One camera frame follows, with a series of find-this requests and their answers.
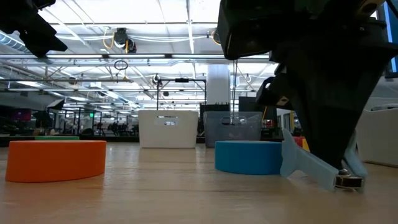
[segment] blue cylinder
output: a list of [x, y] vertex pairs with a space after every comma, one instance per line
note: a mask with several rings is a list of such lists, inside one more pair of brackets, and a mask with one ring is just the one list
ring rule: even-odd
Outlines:
[[282, 143], [265, 141], [217, 141], [215, 167], [235, 174], [279, 175]]

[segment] white box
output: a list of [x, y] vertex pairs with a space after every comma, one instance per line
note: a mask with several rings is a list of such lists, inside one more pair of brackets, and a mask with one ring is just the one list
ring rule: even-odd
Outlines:
[[138, 111], [141, 147], [193, 148], [197, 143], [198, 112]]

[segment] gray bin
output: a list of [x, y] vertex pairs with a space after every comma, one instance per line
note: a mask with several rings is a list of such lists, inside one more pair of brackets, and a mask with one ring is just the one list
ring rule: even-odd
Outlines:
[[259, 141], [261, 118], [261, 112], [205, 112], [206, 147], [214, 147], [216, 141]]

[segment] white pillar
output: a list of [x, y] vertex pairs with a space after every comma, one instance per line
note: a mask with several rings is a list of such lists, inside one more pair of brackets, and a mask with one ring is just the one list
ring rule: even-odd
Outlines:
[[228, 65], [208, 65], [207, 104], [225, 104], [231, 101]]

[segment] transparent bin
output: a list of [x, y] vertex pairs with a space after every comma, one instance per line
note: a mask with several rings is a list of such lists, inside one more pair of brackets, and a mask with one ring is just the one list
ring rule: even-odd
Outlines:
[[205, 112], [206, 147], [214, 147], [216, 141], [259, 141], [261, 118], [261, 112]]

